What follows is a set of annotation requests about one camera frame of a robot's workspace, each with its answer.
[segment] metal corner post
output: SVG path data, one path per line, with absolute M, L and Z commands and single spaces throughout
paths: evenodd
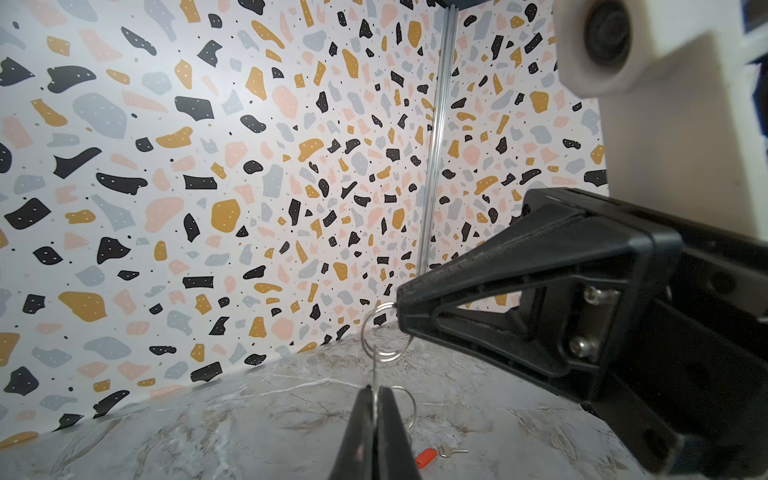
M 419 253 L 416 262 L 416 275 L 424 273 L 429 265 L 429 244 L 432 237 L 432 215 L 435 212 L 435 193 L 440 174 L 442 159 L 442 138 L 445 131 L 445 116 L 448 105 L 448 92 L 451 87 L 451 66 L 453 66 L 453 51 L 456 42 L 456 25 L 458 23 L 458 8 L 450 5 L 445 10 L 442 27 L 442 43 L 440 45 L 440 62 L 438 63 L 437 85 L 435 86 L 435 120 L 432 122 L 432 139 L 429 143 L 429 158 L 427 159 L 427 179 L 425 203 L 422 212 L 422 231 L 419 236 Z

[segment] red key fob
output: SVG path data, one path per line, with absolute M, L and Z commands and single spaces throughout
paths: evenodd
M 435 449 L 426 449 L 424 452 L 419 453 L 419 456 L 416 457 L 416 468 L 426 467 L 436 456 L 437 450 Z

